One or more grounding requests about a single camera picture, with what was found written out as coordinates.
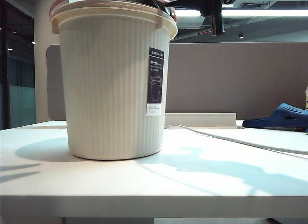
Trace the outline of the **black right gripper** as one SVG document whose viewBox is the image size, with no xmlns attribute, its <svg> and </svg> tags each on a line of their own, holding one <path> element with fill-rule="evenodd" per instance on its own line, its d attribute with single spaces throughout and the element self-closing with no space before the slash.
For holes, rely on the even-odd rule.
<svg viewBox="0 0 308 224">
<path fill-rule="evenodd" d="M 167 3 L 167 7 L 201 10 L 201 16 L 211 18 L 213 36 L 219 36 L 224 33 L 222 4 L 234 2 L 235 0 L 174 0 Z"/>
</svg>

